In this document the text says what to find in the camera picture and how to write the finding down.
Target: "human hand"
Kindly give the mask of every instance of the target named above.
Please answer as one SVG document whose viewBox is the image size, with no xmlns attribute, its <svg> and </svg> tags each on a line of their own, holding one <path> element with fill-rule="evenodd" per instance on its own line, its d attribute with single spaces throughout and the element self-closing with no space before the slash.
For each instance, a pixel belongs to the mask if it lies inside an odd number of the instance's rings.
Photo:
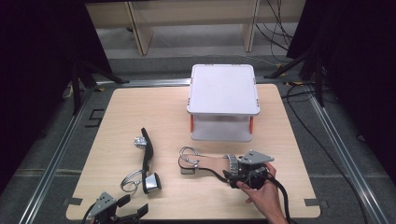
<svg viewBox="0 0 396 224">
<path fill-rule="evenodd" d="M 265 166 L 268 169 L 268 173 L 275 178 L 276 169 L 269 162 L 266 162 Z M 246 203 L 254 203 L 257 209 L 268 219 L 269 223 L 288 223 L 282 213 L 277 186 L 271 181 L 265 180 L 264 185 L 260 189 L 251 189 L 241 181 L 236 182 L 236 186 L 247 194 Z"/>
</svg>

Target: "strap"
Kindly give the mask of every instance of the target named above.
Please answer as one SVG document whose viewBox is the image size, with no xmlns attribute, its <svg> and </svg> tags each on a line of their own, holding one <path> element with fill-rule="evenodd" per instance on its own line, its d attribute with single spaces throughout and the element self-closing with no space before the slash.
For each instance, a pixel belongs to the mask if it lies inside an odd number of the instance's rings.
<svg viewBox="0 0 396 224">
<path fill-rule="evenodd" d="M 230 161 L 230 174 L 238 175 L 238 159 L 233 154 L 226 154 L 223 158 L 227 158 Z"/>
</svg>

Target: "white box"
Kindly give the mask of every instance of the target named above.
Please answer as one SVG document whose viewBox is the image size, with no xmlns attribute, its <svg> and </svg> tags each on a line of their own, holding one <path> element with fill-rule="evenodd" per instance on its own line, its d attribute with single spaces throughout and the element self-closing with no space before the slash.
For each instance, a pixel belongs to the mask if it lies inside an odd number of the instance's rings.
<svg viewBox="0 0 396 224">
<path fill-rule="evenodd" d="M 253 117 L 260 113 L 253 67 L 196 64 L 187 111 L 194 140 L 250 141 Z"/>
</svg>

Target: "finger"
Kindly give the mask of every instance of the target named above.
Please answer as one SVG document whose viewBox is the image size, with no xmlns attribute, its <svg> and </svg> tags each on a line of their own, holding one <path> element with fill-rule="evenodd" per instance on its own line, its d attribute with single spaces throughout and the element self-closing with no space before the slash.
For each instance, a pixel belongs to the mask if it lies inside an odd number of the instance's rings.
<svg viewBox="0 0 396 224">
<path fill-rule="evenodd" d="M 244 192 L 246 192 L 247 189 L 250 189 L 250 187 L 242 181 L 236 181 L 236 186 Z"/>
<path fill-rule="evenodd" d="M 276 169 L 275 169 L 275 167 L 272 166 L 271 163 L 269 163 L 269 162 L 265 162 L 264 164 L 265 164 L 265 166 L 267 167 L 268 172 L 269 172 L 273 177 L 275 177 L 275 175 L 276 175 Z"/>
<path fill-rule="evenodd" d="M 251 198 L 248 198 L 245 200 L 245 203 L 253 203 L 253 200 L 251 200 Z"/>
</svg>

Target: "table surface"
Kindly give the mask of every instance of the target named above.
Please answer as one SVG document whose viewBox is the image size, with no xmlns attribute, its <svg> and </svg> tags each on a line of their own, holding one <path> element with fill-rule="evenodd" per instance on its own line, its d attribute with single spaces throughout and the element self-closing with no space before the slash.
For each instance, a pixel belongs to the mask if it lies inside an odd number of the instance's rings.
<svg viewBox="0 0 396 224">
<path fill-rule="evenodd" d="M 318 206 L 306 206 L 304 199 L 315 199 L 278 89 L 273 84 L 257 85 L 261 112 L 254 119 L 250 142 L 194 141 L 190 137 L 190 115 L 186 110 L 189 87 L 132 88 L 115 90 L 102 124 L 93 142 L 66 216 L 82 219 L 85 212 L 105 191 L 119 199 L 126 193 L 120 182 L 129 173 L 141 169 L 144 151 L 134 139 L 146 128 L 154 147 L 150 172 L 160 176 L 163 188 L 150 194 L 142 186 L 132 200 L 118 208 L 127 216 L 148 203 L 143 219 L 261 219 L 253 204 L 245 204 L 247 195 L 231 189 L 208 171 L 182 175 L 178 166 L 182 147 L 194 147 L 202 155 L 245 155 L 249 149 L 272 156 L 276 179 L 289 195 L 291 217 L 318 217 Z"/>
</svg>

